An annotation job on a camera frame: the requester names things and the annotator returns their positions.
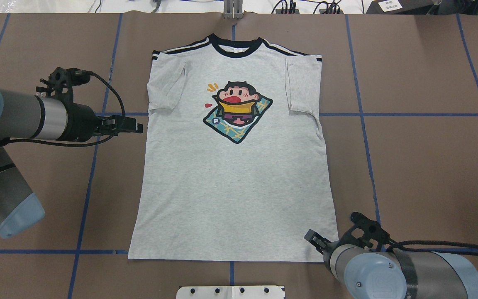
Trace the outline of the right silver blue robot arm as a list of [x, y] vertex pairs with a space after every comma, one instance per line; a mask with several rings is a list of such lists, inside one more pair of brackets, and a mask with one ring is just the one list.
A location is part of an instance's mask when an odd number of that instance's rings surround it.
[[460, 253], [373, 252], [313, 230], [304, 239], [355, 299], [478, 299], [478, 271]]

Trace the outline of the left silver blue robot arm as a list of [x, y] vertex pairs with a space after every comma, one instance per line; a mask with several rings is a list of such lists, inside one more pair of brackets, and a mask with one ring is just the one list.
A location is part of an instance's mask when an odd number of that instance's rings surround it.
[[93, 147], [123, 133], [142, 134], [144, 127], [125, 111], [99, 117], [74, 102], [64, 83], [37, 94], [0, 89], [0, 237], [14, 237], [45, 217], [38, 195], [25, 180], [5, 147], [35, 143], [59, 147]]

